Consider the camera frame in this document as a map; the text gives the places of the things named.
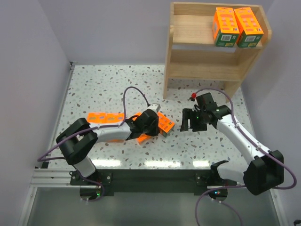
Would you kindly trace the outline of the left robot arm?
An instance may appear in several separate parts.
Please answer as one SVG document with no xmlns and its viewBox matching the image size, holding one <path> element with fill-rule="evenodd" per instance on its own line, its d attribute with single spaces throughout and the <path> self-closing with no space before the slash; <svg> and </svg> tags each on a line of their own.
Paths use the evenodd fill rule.
<svg viewBox="0 0 301 226">
<path fill-rule="evenodd" d="M 68 165 L 89 178 L 96 173 L 96 167 L 87 155 L 96 143 L 126 141 L 142 134 L 155 137 L 159 134 L 158 121 L 158 111 L 151 108 L 137 117 L 114 124 L 92 126 L 86 119 L 80 118 L 56 138 L 56 143 Z"/>
</svg>

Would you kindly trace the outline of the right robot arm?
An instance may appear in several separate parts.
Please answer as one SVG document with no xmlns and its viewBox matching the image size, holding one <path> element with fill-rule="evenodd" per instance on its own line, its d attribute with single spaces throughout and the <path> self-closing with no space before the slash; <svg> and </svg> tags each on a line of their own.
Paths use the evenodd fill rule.
<svg viewBox="0 0 301 226">
<path fill-rule="evenodd" d="M 182 111 L 181 131 L 206 131 L 211 125 L 224 134 L 238 149 L 246 166 L 235 166 L 230 161 L 220 161 L 211 166 L 216 178 L 244 184 L 253 195 L 259 195 L 284 181 L 284 157 L 278 151 L 257 141 L 233 115 L 226 105 L 218 106 L 211 93 L 198 96 L 193 93 L 190 100 L 193 108 Z"/>
</svg>

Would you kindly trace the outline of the orange sponge box narrow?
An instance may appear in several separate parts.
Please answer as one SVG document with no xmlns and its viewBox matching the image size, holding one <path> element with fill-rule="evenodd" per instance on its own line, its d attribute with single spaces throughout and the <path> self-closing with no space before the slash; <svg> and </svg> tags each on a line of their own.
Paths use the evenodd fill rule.
<svg viewBox="0 0 301 226">
<path fill-rule="evenodd" d="M 158 127 L 160 134 L 163 137 L 167 137 L 170 135 L 171 131 L 174 129 L 175 123 L 167 118 L 161 112 L 158 112 Z"/>
<path fill-rule="evenodd" d="M 235 46 L 240 32 L 233 8 L 216 8 L 212 30 L 216 47 L 232 48 Z"/>
</svg>

